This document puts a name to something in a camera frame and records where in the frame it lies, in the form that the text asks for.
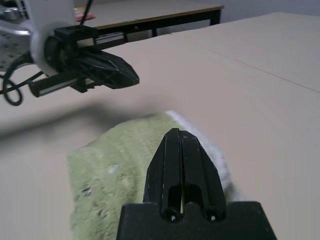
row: green cloth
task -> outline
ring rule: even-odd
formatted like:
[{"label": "green cloth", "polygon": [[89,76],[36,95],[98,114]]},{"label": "green cloth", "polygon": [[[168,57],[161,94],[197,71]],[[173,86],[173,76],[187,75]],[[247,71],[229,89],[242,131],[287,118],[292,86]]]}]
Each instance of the green cloth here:
[{"label": "green cloth", "polygon": [[74,240],[115,240],[123,204],[143,200],[147,168],[162,138],[184,128],[159,113],[110,129],[68,156]]}]

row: black cable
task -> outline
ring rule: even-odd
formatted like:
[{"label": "black cable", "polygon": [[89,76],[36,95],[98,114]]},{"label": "black cable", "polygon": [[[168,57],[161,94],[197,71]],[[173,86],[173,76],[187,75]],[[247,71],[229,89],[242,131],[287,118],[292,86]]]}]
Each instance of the black cable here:
[{"label": "black cable", "polygon": [[[22,104],[24,97],[21,93],[21,91],[16,88],[16,84],[10,80],[12,74],[14,73],[14,71],[23,64],[26,63],[30,63],[32,64],[34,61],[31,57],[30,51],[27,51],[26,53],[22,54],[20,57],[18,57],[16,60],[14,60],[9,68],[7,69],[6,73],[4,74],[4,76],[2,76],[1,78],[3,79],[2,81],[2,92],[3,92],[3,96],[4,99],[11,105],[13,106],[19,106]],[[11,85],[12,88],[15,88],[16,92],[18,93],[19,97],[17,101],[13,101],[10,96],[9,96],[9,89],[8,89],[8,85]]]},{"label": "black cable", "polygon": [[[10,92],[12,92],[12,91],[14,91],[14,90],[17,90],[17,89],[19,89],[19,88],[27,85],[28,82],[37,79],[38,77],[40,77],[40,76],[43,75],[43,74],[44,74],[44,73],[43,73],[42,71],[39,71],[39,72],[36,73],[35,75],[29,77],[27,80],[25,80],[25,81],[23,81],[23,82],[21,82],[21,83],[19,83],[19,84],[15,84],[12,80],[9,79],[9,81],[10,81],[9,84],[10,84],[12,87],[7,88],[7,89],[6,89],[6,92],[7,92],[7,93],[10,93]],[[3,91],[3,90],[0,90],[0,95],[2,95],[2,94],[4,94],[4,91]]]},{"label": "black cable", "polygon": [[83,17],[81,19],[81,22],[80,22],[80,25],[83,25],[87,19],[87,15],[89,13],[89,10],[91,8],[91,5],[93,3],[94,0],[88,0],[87,4],[86,4],[86,7],[85,7],[85,11],[84,11],[84,14],[83,14]]}]

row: cloth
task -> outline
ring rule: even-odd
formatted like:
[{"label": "cloth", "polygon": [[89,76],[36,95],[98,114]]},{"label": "cloth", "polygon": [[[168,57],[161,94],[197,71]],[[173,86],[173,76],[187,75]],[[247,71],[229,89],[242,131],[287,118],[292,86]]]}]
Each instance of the cloth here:
[{"label": "cloth", "polygon": [[69,154],[74,240],[116,239],[122,206],[142,202],[148,166],[172,128],[197,136],[218,170],[227,199],[239,199],[222,151],[177,113],[158,113],[119,124]]}]

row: black table leg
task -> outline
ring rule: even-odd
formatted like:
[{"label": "black table leg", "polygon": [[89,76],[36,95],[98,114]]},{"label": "black table leg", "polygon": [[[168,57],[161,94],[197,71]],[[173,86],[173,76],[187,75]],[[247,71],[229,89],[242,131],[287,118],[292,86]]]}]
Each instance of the black table leg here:
[{"label": "black table leg", "polygon": [[123,41],[124,43],[128,42],[128,35],[126,33],[123,33]]},{"label": "black table leg", "polygon": [[154,37],[156,37],[156,36],[158,36],[157,29],[156,29],[156,28],[153,28],[153,29],[152,29],[152,37],[154,38]]},{"label": "black table leg", "polygon": [[221,10],[215,10],[212,12],[212,18],[210,19],[210,26],[220,23]]}]

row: beige table surface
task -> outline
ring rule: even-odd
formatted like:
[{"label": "beige table surface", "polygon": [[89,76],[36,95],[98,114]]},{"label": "beige table surface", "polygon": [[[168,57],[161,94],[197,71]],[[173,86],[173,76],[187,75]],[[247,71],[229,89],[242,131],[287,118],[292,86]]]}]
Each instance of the beige table surface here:
[{"label": "beige table surface", "polygon": [[320,16],[275,12],[173,35],[320,93]]},{"label": "beige table surface", "polygon": [[[1,239],[70,240],[67,153],[117,123],[165,110],[221,147],[233,181],[262,203],[278,239],[318,238],[317,92],[174,35],[108,52],[134,67],[139,85],[38,99],[26,89],[20,107],[0,101]],[[36,71],[26,66],[13,79]]]},{"label": "beige table surface", "polygon": [[95,18],[87,20],[85,25],[105,29],[223,8],[222,4],[190,0],[124,0],[93,5],[91,11]]}]

